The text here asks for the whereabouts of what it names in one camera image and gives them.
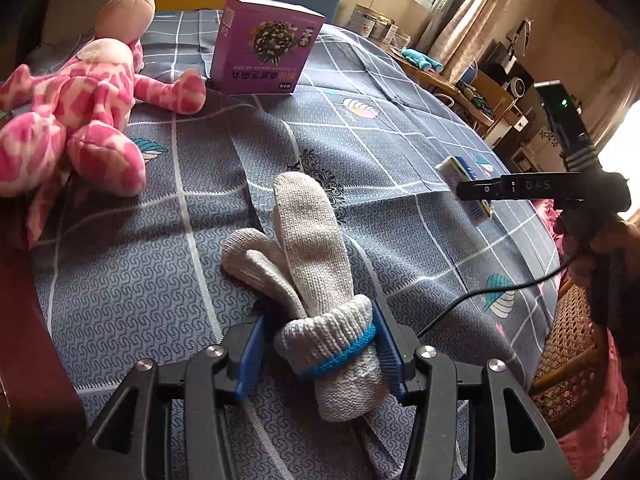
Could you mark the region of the person's right hand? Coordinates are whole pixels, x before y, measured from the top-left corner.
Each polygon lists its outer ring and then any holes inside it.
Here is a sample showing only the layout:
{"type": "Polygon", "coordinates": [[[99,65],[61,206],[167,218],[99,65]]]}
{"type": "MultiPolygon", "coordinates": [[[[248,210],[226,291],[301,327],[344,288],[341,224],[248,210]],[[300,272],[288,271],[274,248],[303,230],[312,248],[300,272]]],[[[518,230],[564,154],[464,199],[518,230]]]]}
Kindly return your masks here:
{"type": "Polygon", "coordinates": [[[555,234],[562,236],[564,255],[572,260],[567,273],[576,285],[591,288],[604,257],[614,254],[624,257],[620,281],[627,287],[639,285],[639,229],[634,224],[622,219],[610,221],[586,243],[563,220],[563,217],[557,218],[553,229],[555,234]]]}

